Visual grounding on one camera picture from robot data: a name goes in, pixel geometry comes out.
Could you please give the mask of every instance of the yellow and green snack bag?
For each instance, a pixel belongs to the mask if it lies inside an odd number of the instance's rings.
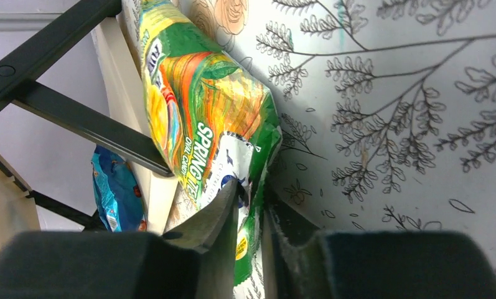
[[[167,0],[143,0],[141,75],[152,138],[196,210],[231,179],[239,203],[235,285],[251,275],[266,169],[282,140],[269,89]]]

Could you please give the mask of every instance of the snack package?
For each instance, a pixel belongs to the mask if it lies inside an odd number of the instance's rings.
[[[282,134],[267,87],[167,0],[143,0],[141,75],[151,135],[195,210],[236,178],[235,285],[251,275],[259,246],[264,177]]]
[[[112,232],[145,231],[141,192],[130,165],[99,145],[90,163],[94,197],[105,227]]]

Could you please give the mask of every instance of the yellow sticker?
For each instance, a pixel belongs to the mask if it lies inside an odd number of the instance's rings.
[[[236,254],[235,260],[242,259],[246,253],[248,252],[248,239],[246,237],[242,237],[239,242],[236,244]]]

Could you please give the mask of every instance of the barcode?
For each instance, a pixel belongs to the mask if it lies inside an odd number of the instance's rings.
[[[110,229],[112,231],[115,231],[118,227],[118,221],[116,220],[116,218],[114,218],[113,216],[107,216],[106,220],[108,221],[108,225],[110,225]]]

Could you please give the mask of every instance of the blue snack bag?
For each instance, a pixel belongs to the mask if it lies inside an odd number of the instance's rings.
[[[112,232],[146,230],[141,191],[129,164],[99,145],[90,163],[94,197],[105,227]]]

